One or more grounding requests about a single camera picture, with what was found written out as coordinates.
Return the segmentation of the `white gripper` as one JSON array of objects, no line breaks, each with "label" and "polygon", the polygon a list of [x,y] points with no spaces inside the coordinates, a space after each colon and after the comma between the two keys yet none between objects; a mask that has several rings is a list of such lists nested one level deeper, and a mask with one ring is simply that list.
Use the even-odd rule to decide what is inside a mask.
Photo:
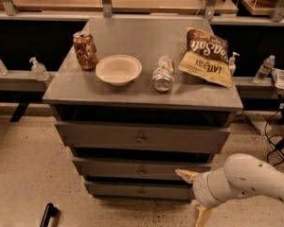
[{"label": "white gripper", "polygon": [[196,201],[192,202],[194,207],[195,225],[194,227],[205,227],[211,217],[212,210],[222,204],[211,192],[208,183],[209,173],[176,169],[175,173],[187,183],[193,183],[193,192]]}]

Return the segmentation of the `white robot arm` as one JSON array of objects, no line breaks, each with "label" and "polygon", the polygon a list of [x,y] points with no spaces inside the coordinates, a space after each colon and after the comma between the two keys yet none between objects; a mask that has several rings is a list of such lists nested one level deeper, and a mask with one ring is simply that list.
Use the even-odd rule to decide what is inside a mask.
[{"label": "white robot arm", "polygon": [[212,209],[227,201],[266,196],[284,203],[284,173],[248,154],[233,154],[216,170],[176,169],[175,173],[193,184],[194,227],[204,227]]}]

